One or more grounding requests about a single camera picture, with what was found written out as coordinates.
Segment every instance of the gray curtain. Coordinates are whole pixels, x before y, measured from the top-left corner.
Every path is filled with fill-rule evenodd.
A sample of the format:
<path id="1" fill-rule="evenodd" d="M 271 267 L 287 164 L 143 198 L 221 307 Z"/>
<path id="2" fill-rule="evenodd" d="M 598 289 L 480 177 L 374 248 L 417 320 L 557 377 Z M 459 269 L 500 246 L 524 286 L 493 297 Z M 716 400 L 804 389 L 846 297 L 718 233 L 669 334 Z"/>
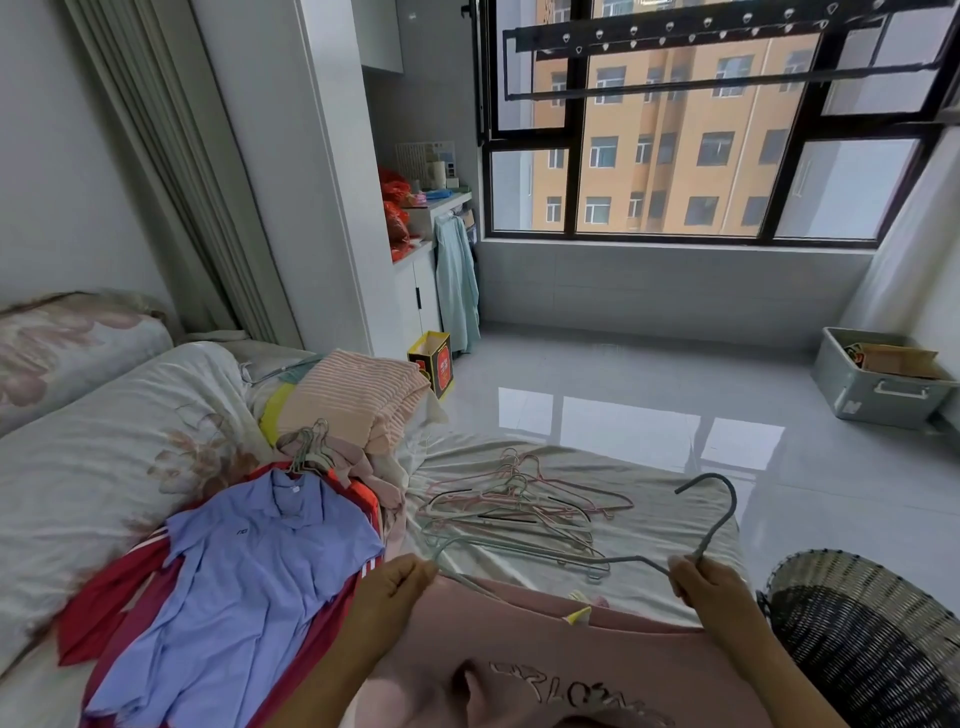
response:
<path id="1" fill-rule="evenodd" d="M 184 325 L 302 349 L 189 0 L 64 0 L 142 167 Z"/>

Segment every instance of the gray storage box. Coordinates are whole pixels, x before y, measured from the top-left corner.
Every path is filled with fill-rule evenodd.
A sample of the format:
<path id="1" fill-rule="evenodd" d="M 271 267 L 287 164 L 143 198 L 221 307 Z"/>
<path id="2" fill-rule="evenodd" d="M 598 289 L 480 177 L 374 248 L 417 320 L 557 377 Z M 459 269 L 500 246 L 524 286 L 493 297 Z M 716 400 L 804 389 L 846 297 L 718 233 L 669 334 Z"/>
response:
<path id="1" fill-rule="evenodd" d="M 920 429 L 953 387 L 958 386 L 943 368 L 939 379 L 864 372 L 847 356 L 851 344 L 917 346 L 907 336 L 824 328 L 824 341 L 813 365 L 813 378 L 841 420 Z"/>

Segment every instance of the wall cabinet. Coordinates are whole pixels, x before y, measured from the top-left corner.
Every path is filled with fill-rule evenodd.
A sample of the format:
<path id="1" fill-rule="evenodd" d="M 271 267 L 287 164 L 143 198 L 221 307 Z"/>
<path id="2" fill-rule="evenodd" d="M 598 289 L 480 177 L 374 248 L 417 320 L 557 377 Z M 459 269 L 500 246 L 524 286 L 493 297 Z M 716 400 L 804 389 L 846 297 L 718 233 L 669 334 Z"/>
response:
<path id="1" fill-rule="evenodd" d="M 443 331 L 437 298 L 434 244 L 426 243 L 394 264 L 403 346 L 412 347 L 427 331 Z"/>

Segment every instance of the pink striped towel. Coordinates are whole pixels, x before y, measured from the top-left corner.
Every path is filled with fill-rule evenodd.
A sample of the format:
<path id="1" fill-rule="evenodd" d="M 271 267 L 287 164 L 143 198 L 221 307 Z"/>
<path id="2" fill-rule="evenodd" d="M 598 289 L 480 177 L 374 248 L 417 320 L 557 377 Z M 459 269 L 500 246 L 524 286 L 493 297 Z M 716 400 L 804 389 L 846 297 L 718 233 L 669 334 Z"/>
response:
<path id="1" fill-rule="evenodd" d="M 277 418 L 277 431 L 293 432 L 324 418 L 333 437 L 385 455 L 396 449 L 429 388 L 413 362 L 337 350 L 291 393 Z"/>

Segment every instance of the hanging cloth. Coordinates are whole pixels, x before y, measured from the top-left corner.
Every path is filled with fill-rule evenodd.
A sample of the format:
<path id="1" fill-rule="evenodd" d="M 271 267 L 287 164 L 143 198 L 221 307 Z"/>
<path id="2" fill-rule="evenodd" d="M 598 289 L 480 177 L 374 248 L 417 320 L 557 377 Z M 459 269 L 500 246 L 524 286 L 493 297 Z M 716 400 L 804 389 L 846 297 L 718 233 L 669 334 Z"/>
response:
<path id="1" fill-rule="evenodd" d="M 464 221 L 456 215 L 434 224 L 437 240 L 437 297 L 444 330 L 450 334 L 450 349 L 471 352 L 480 340 L 480 290 L 473 271 L 473 254 Z"/>

